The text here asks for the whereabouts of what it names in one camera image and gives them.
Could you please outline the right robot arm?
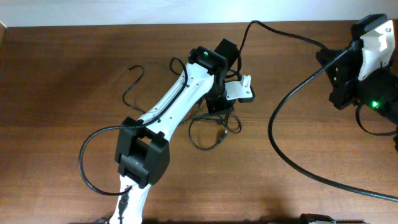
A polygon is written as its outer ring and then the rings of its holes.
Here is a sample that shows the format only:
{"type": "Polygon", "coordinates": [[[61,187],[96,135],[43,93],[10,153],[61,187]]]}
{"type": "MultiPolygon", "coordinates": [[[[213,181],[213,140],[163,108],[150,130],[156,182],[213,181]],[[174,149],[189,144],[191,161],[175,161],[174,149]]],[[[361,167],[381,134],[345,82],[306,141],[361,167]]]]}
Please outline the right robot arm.
{"type": "Polygon", "coordinates": [[[396,48],[393,21],[385,14],[370,14],[351,26],[351,35],[358,48],[326,69],[332,85],[329,101],[338,110],[356,105],[360,128],[364,105],[397,124],[397,75],[391,72],[396,48]]]}

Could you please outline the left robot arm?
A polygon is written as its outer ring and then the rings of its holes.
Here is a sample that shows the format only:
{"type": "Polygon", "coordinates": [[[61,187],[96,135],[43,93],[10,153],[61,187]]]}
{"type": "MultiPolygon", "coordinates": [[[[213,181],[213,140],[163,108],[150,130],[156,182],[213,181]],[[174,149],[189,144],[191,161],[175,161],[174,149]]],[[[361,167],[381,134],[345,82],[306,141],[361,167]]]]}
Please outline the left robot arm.
{"type": "Polygon", "coordinates": [[[192,49],[181,76],[162,99],[138,120],[127,117],[123,121],[115,154],[122,194],[109,223],[142,222],[149,189],[169,166],[170,139],[195,103],[205,100],[208,112],[193,121],[214,118],[227,126],[236,101],[254,100],[250,76],[225,81],[239,58],[237,45],[226,39],[214,50],[192,49]]]}

